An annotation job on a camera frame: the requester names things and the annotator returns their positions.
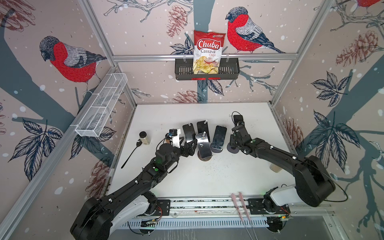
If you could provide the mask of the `grey phone stand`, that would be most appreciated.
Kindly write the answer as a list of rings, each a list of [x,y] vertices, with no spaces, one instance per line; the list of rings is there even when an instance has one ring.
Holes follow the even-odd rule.
[[[233,147],[230,143],[227,145],[227,150],[232,154],[237,154],[239,152],[239,149],[237,147]]]
[[[223,149],[214,148],[213,145],[210,145],[210,148],[211,148],[212,153],[216,153],[216,154],[221,153],[223,151]]]

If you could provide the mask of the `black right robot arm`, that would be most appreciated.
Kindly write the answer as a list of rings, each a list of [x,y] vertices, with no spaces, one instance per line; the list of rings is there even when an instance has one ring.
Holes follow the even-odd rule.
[[[232,128],[230,146],[245,155],[266,160],[295,178],[294,185],[268,191],[264,195],[268,204],[280,207],[303,202],[318,207],[336,189],[320,159],[315,156],[300,158],[262,139],[252,139],[243,125]]]

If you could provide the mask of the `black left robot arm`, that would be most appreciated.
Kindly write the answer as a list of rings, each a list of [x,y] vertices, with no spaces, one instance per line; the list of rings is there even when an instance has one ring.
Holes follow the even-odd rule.
[[[150,191],[176,169],[180,157],[193,156],[197,140],[174,147],[164,143],[156,156],[132,181],[117,191],[96,199],[88,199],[71,226],[76,240],[106,240],[124,223],[142,214],[151,214],[157,207],[157,197]]]

